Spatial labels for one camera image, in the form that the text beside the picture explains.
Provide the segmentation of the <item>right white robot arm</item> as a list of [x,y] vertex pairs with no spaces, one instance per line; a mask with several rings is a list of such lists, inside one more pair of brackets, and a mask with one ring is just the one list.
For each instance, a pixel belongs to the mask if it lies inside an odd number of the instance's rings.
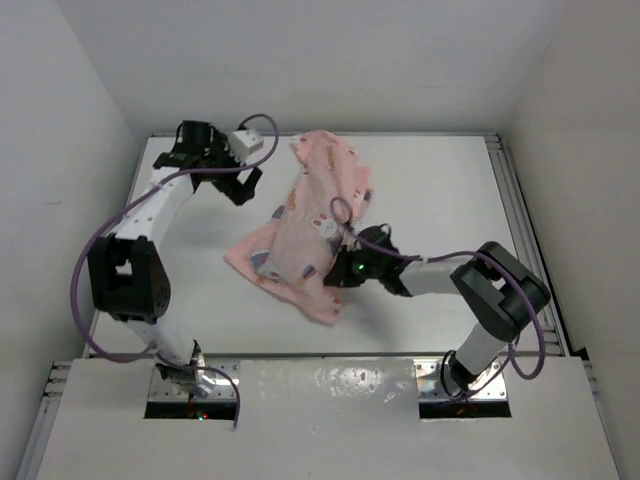
[[551,294],[544,282],[501,244],[489,241],[475,251],[436,257],[408,256],[392,244],[388,225],[368,227],[354,235],[351,245],[338,249],[324,284],[346,289],[368,280],[378,281],[396,296],[458,295],[465,301],[476,325],[441,363],[439,383],[449,398],[471,396],[472,384],[503,350],[514,353],[522,331],[530,324],[538,337],[538,362],[529,374],[519,366],[514,369],[527,380],[541,372],[546,347],[538,315],[549,304]]

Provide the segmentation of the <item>pink cartoon pillowcase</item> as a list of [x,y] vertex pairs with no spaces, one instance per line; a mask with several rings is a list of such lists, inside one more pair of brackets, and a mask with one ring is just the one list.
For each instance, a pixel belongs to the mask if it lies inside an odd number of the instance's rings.
[[297,135],[290,145],[302,167],[298,180],[271,219],[232,247],[225,261],[312,320],[333,325],[342,302],[324,278],[345,244],[341,225],[361,219],[368,209],[371,169],[327,131]]

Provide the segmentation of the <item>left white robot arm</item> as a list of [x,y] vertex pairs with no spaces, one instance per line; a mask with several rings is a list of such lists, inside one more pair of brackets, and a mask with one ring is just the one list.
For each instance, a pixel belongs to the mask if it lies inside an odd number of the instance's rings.
[[245,125],[223,133],[208,122],[183,121],[172,148],[153,163],[142,202],[88,252],[96,309],[132,330],[154,353],[161,377],[187,392],[204,394],[214,376],[205,371],[198,342],[166,315],[171,285],[159,248],[178,210],[201,184],[212,184],[237,206],[252,199],[261,170],[251,168],[244,181],[238,175],[263,144]]

